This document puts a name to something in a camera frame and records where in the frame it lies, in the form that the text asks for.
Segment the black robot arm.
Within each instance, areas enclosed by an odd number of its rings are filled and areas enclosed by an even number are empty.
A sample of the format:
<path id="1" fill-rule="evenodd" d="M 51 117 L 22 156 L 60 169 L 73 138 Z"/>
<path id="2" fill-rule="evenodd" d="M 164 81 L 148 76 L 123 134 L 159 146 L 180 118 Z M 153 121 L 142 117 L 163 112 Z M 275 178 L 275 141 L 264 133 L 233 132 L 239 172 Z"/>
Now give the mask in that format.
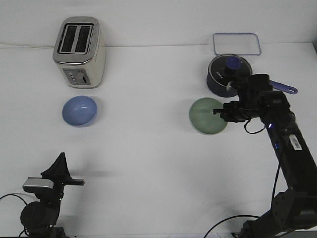
<path id="1" fill-rule="evenodd" d="M 317 225 L 317 166 L 296 124 L 283 92 L 269 86 L 231 83 L 239 99 L 225 103 L 215 114 L 227 122 L 260 118 L 268 132 L 287 190 L 280 192 L 270 209 L 243 224 L 240 238 L 279 238 L 284 233 Z"/>
<path id="2" fill-rule="evenodd" d="M 61 152 L 40 178 L 28 177 L 22 188 L 38 201 L 27 204 L 20 215 L 24 233 L 29 238 L 65 238 L 63 227 L 56 227 L 60 214 L 64 188 L 67 185 L 83 186 L 83 179 L 73 179 L 67 166 L 66 155 Z"/>

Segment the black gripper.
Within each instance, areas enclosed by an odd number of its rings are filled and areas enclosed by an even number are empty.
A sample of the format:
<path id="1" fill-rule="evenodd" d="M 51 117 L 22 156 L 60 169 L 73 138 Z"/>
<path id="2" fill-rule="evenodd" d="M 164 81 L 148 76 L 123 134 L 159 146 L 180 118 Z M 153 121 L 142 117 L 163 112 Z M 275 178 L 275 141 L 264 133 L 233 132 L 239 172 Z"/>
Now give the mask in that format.
<path id="1" fill-rule="evenodd" d="M 83 179 L 74 179 L 70 176 L 67 167 L 66 155 L 61 152 L 54 163 L 41 173 L 43 179 L 49 179 L 53 182 L 53 194 L 62 195 L 66 185 L 83 186 Z"/>
<path id="2" fill-rule="evenodd" d="M 221 114 L 226 122 L 245 122 L 261 118 L 266 107 L 261 103 L 261 90 L 247 84 L 230 84 L 237 90 L 239 100 L 223 104 L 223 109 L 213 109 L 213 114 Z"/>

